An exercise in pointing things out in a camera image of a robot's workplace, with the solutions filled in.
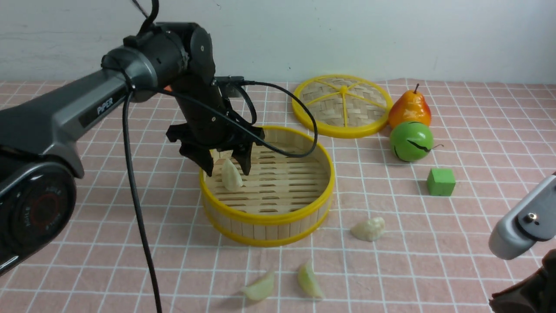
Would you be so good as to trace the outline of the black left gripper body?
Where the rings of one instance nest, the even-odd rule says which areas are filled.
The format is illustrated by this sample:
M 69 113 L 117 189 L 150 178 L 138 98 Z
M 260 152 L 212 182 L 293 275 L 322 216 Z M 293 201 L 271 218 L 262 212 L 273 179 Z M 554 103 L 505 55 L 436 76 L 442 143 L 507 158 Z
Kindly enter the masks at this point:
M 181 96 L 190 97 L 236 121 L 245 129 L 264 140 L 261 127 L 255 127 L 236 113 L 230 98 L 245 97 L 246 91 L 240 83 L 243 77 L 215 77 L 212 83 L 205 83 L 199 76 L 187 74 L 174 81 L 170 87 Z M 177 102 L 186 123 L 169 127 L 166 135 L 172 142 L 180 141 L 179 153 L 187 158 L 210 156 L 210 150 L 223 151 L 238 149 L 240 154 L 250 151 L 255 140 L 242 130 L 238 130 L 227 120 L 218 117 L 208 109 L 196 105 L 192 100 L 177 97 Z

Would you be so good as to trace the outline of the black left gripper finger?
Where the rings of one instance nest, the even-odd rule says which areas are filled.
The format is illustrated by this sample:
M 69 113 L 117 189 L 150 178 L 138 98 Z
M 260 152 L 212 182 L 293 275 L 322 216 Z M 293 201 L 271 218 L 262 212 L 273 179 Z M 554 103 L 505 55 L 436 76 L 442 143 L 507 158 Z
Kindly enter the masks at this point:
M 244 176 L 248 176 L 252 168 L 252 145 L 253 143 L 236 145 L 232 151 L 232 158 L 238 162 Z
M 214 169 L 214 159 L 212 158 L 211 150 L 207 148 L 200 148 L 196 145 L 189 143 L 181 143 L 179 153 L 186 158 L 195 162 L 200 169 L 211 177 Z

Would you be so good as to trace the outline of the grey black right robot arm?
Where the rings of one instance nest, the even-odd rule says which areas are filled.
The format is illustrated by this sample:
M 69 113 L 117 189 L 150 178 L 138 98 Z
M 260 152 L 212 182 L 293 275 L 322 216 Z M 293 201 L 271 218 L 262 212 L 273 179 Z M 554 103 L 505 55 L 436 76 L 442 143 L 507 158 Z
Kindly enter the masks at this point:
M 465 305 L 489 301 L 495 312 L 532 312 L 555 266 L 517 274 L 510 267 L 536 243 L 555 262 L 555 172 L 540 168 L 545 155 L 435 150 L 407 163 L 385 147 L 335 148 L 338 215 L 348 229 L 382 217 L 386 232 L 375 243 L 348 234 L 347 253 L 372 249 L 375 257 L 403 258 L 401 275 L 431 281 Z

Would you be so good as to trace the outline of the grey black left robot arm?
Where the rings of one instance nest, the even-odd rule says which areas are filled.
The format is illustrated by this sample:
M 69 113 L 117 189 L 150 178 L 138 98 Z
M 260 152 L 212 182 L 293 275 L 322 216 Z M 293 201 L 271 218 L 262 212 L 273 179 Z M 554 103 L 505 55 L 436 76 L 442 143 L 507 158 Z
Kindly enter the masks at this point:
M 129 100 L 148 101 L 154 88 L 177 93 L 186 123 L 168 139 L 180 154 L 212 174 L 211 151 L 232 151 L 244 172 L 252 145 L 265 134 L 232 112 L 216 77 L 210 34 L 196 23 L 159 23 L 124 38 L 101 69 L 15 107 L 1 110 L 1 273 L 49 244 L 68 223 L 85 172 L 77 141 Z

